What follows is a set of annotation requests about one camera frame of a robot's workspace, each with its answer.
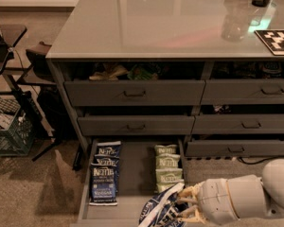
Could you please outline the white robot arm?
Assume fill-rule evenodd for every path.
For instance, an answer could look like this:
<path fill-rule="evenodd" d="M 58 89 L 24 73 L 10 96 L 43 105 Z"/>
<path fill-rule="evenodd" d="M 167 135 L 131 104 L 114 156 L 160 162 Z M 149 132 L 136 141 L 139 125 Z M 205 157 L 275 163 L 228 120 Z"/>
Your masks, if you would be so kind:
<path fill-rule="evenodd" d="M 207 179 L 184 188 L 178 202 L 189 207 L 182 222 L 223 226 L 243 218 L 284 218 L 284 159 L 276 159 L 262 174 L 232 179 Z"/>

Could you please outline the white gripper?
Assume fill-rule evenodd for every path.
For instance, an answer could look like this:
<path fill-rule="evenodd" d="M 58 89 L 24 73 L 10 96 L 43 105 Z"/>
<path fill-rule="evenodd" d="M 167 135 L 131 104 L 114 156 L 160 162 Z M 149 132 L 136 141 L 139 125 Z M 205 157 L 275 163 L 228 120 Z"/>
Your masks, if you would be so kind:
<path fill-rule="evenodd" d="M 224 225 L 240 219 L 233 203 L 236 179 L 207 179 L 201 183 L 185 187 L 177 194 L 177 203 L 192 203 L 180 212 L 177 219 L 187 223 Z"/>

